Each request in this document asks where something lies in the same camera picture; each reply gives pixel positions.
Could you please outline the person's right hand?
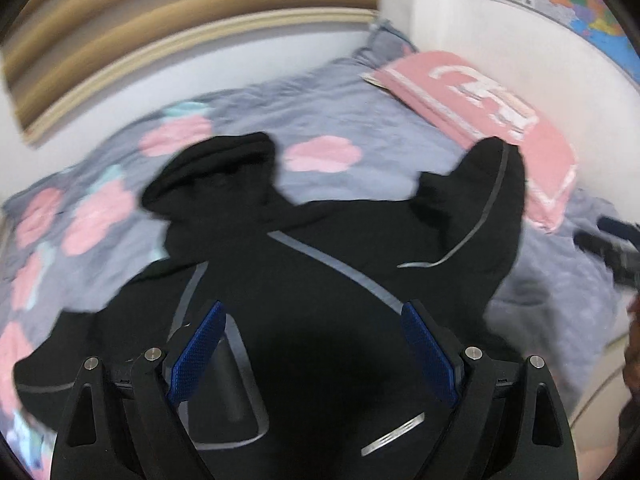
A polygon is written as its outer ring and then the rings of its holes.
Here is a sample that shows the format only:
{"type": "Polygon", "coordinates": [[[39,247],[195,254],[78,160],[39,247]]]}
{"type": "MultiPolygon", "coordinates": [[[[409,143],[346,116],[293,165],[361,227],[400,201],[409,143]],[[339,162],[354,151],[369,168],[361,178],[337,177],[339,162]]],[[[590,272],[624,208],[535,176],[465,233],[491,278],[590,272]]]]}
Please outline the person's right hand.
{"type": "Polygon", "coordinates": [[[625,350],[625,365],[623,368],[623,380],[628,388],[631,399],[620,412],[618,418],[618,446],[622,446],[634,433],[634,427],[639,423],[639,390],[640,390],[640,335],[639,335],[639,297],[628,308],[631,316],[629,325],[629,341],[625,350]]]}

